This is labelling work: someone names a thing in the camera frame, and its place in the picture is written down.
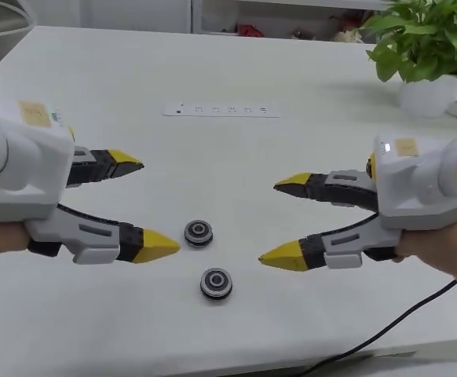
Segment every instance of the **potted plant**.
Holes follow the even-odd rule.
[[[378,37],[367,51],[378,78],[397,72],[404,81],[400,106],[413,115],[438,116],[457,94],[457,0],[403,0],[363,26]]]

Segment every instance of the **shelf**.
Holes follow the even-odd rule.
[[[284,5],[323,6],[327,8],[384,10],[388,0],[238,0],[239,2],[267,2]]]

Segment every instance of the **white table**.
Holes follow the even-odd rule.
[[[80,266],[0,257],[0,377],[200,375],[314,362],[373,335],[450,278],[415,260],[292,273],[257,257],[366,214],[292,198],[274,182],[302,171],[363,169],[384,128],[456,134],[394,104],[365,46],[38,27],[0,64],[0,100],[55,104],[80,145],[121,148],[146,168],[67,190],[63,203],[181,240],[201,218],[215,241],[146,265]],[[275,101],[280,119],[161,115],[179,101]],[[235,284],[218,305],[205,269]],[[457,339],[457,288],[371,350]]]

